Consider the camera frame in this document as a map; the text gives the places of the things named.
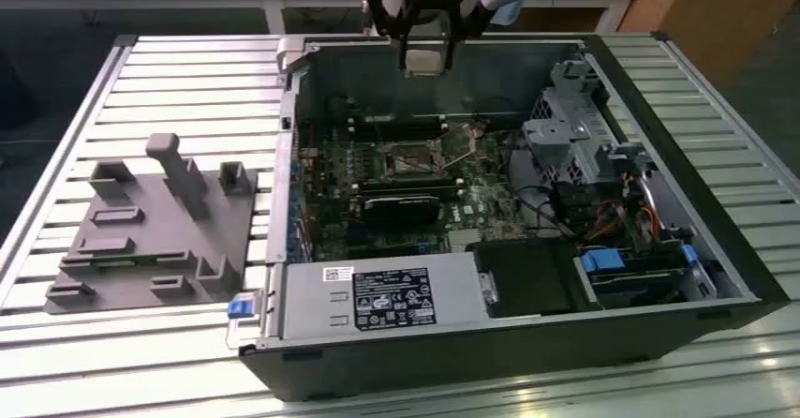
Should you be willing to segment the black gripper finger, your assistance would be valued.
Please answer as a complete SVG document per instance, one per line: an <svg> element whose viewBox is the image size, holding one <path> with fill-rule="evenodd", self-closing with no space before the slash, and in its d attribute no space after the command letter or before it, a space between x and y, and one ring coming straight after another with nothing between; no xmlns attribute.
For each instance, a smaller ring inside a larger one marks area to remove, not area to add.
<svg viewBox="0 0 800 418"><path fill-rule="evenodd" d="M461 0L448 9L448 32L444 68L450 69L456 44L482 35L490 21L490 10L480 0Z"/></svg>
<svg viewBox="0 0 800 418"><path fill-rule="evenodd" d="M410 0L366 0L377 34L397 44L397 66L406 68L408 36L410 32Z"/></svg>

